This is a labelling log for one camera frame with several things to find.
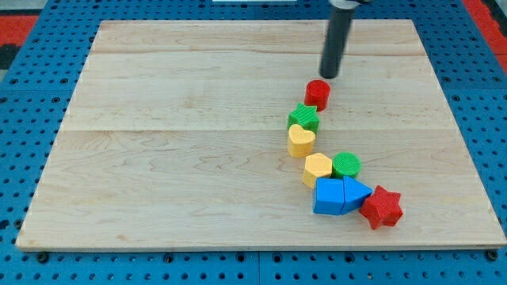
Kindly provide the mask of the grey robot wrist mount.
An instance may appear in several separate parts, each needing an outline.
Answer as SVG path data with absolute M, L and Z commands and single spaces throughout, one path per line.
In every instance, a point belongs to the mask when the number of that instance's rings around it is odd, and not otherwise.
M 361 5 L 369 5 L 371 0 L 329 0 L 329 3 L 337 9 L 354 10 Z

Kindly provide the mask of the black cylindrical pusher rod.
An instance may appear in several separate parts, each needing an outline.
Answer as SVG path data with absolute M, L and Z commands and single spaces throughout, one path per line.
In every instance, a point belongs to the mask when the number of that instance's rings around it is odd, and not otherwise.
M 321 77 L 332 79 L 338 76 L 354 15 L 354 8 L 332 8 L 319 66 Z

